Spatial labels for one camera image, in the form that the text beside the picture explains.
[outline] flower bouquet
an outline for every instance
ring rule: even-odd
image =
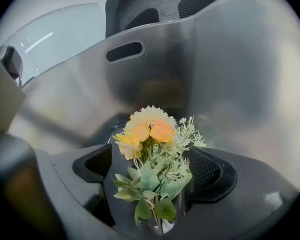
[[[123,132],[113,136],[120,152],[133,160],[135,168],[127,169],[129,178],[115,174],[118,192],[114,197],[137,201],[134,219],[151,219],[162,235],[162,220],[176,219],[172,200],[192,178],[189,160],[182,157],[189,145],[206,147],[195,130],[194,118],[182,118],[177,125],[172,116],[160,108],[142,108],[130,116]]]

